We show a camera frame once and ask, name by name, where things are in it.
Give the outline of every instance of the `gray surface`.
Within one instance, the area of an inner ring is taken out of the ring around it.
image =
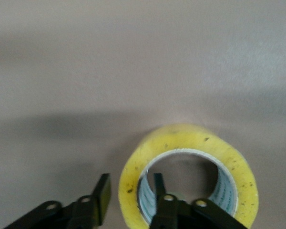
[[[260,193],[252,228],[286,228],[286,0],[0,1],[0,228],[102,172],[102,228],[126,228],[121,170],[176,122],[241,151]]]

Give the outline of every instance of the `metal screw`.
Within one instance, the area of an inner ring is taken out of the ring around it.
[[[205,208],[207,204],[203,200],[196,201],[196,205]]]
[[[166,196],[164,196],[164,199],[167,201],[172,201],[174,198],[170,195],[166,195]]]
[[[89,202],[90,201],[90,198],[84,198],[84,199],[82,199],[82,203],[87,203],[87,202]]]
[[[56,208],[56,204],[48,205],[46,209],[47,209],[47,210],[52,210],[52,209],[54,209],[54,208]]]

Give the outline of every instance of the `tape roll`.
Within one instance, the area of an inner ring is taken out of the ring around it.
[[[146,136],[123,169],[119,201],[129,228],[149,227],[156,207],[154,193],[147,180],[148,168],[173,154],[201,156],[216,164],[218,180],[209,199],[245,227],[251,227],[258,210],[258,192],[246,160],[208,130],[191,124],[174,124]]]

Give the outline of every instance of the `yellow tape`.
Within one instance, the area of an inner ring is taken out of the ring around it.
[[[191,124],[168,125],[153,131],[127,161],[119,186],[119,201],[127,226],[131,229],[149,227],[148,214],[152,215],[152,211],[142,205],[152,204],[149,200],[146,203],[138,200],[138,196],[151,193],[148,188],[138,185],[143,183],[147,168],[156,160],[179,153],[199,155],[217,165],[219,179],[210,199],[250,228],[258,210],[258,192],[249,165],[228,143]]]

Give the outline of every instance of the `tape roll core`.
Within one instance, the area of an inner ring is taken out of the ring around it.
[[[119,187],[127,226],[148,228],[156,211],[148,169],[162,158],[178,154],[201,156],[217,165],[218,180],[209,199],[250,228],[258,210],[258,194],[249,165],[228,143],[191,124],[168,125],[151,132],[129,158]]]

